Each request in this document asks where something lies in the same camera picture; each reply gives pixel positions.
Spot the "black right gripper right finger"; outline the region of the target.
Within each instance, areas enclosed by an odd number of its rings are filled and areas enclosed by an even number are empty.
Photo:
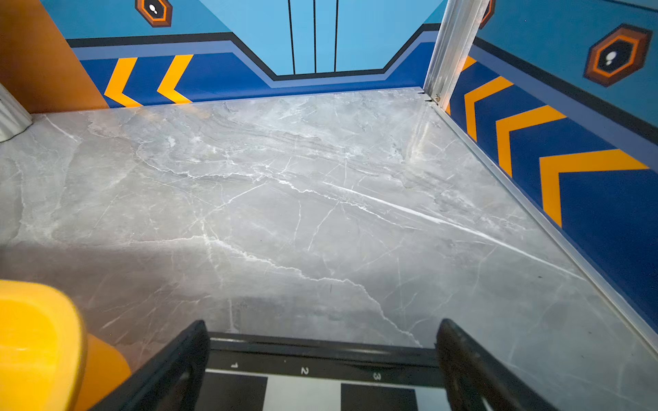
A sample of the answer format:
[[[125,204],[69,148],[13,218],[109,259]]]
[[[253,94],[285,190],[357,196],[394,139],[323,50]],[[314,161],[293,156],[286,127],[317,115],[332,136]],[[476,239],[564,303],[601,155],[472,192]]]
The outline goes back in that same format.
[[[452,410],[554,410],[456,322],[444,319],[435,349]]]

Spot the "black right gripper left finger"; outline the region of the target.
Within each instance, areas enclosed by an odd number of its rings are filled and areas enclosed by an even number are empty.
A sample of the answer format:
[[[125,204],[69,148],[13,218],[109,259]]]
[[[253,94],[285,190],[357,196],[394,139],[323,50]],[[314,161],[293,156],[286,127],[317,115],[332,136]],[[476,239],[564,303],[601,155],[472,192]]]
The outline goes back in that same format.
[[[207,326],[197,320],[93,409],[193,410],[209,356]]]

